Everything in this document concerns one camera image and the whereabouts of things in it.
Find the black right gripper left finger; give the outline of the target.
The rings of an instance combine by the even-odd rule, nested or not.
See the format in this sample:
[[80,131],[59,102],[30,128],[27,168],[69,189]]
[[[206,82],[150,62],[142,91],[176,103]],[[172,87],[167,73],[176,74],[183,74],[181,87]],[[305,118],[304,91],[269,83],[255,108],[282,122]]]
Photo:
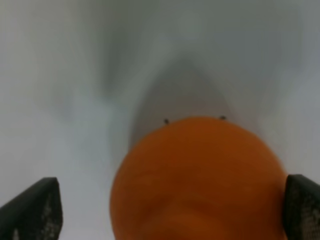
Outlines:
[[0,208],[2,240],[57,240],[63,227],[60,185],[44,177]]

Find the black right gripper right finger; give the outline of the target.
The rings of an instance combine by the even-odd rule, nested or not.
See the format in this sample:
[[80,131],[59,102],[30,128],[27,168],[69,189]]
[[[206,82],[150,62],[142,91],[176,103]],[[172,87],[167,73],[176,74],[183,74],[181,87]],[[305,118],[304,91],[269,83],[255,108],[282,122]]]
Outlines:
[[287,176],[283,228],[289,240],[320,240],[320,185],[302,174]]

